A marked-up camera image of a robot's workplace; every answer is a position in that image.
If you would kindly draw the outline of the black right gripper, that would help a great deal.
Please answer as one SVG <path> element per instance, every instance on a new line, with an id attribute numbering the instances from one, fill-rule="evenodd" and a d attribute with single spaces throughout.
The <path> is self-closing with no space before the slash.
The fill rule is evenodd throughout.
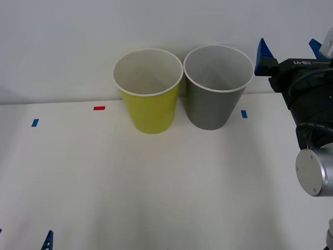
<path id="1" fill-rule="evenodd" d="M 273 91 L 280 93 L 285 103 L 291 105 L 302 94 L 332 84 L 332 71 L 324 71 L 330 67 L 331 60 L 323 59 L 323 55 L 319 52 L 321 45 L 315 39 L 309 41 L 316 59 L 287 59 L 279 64 L 264 38 L 261 38 L 254 75 L 269 77 Z"/>

